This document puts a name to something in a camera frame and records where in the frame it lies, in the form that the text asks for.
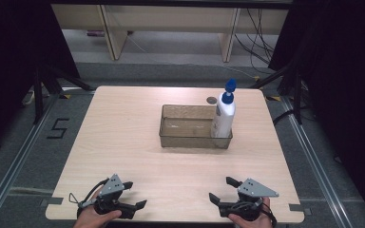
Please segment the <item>white bottle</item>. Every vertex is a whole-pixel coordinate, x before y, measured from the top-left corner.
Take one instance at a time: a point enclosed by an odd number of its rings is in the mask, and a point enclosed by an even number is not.
[[[228,138],[232,129],[233,118],[236,113],[233,95],[234,90],[236,90],[236,80],[230,79],[226,83],[225,90],[218,98],[216,114],[210,132],[212,138]]]

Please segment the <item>white desk leg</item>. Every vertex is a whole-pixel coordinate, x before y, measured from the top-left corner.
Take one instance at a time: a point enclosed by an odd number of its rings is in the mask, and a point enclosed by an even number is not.
[[[102,21],[105,27],[105,37],[111,59],[118,60],[124,47],[127,31],[116,29],[113,20],[108,18],[109,14],[106,12],[106,6],[100,5],[98,8],[101,15],[103,15]]]
[[[240,17],[240,9],[233,9],[230,33],[219,33],[219,41],[221,45],[221,57],[225,63],[230,61],[234,34],[236,33],[236,26],[239,22],[239,17]]]

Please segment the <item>table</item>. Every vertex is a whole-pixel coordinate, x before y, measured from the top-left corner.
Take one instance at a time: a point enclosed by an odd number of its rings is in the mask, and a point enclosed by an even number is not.
[[[133,221],[230,222],[221,218],[209,192],[221,201],[238,199],[225,183],[252,178],[279,192],[271,207],[280,223],[299,223],[291,211],[298,195],[261,91],[237,89],[237,113],[228,149],[163,148],[159,130],[163,105],[210,105],[220,88],[100,86],[93,97],[63,173],[54,190],[61,205],[48,206],[48,219],[76,219],[77,205],[99,181],[117,173],[133,181],[120,201],[147,200]]]

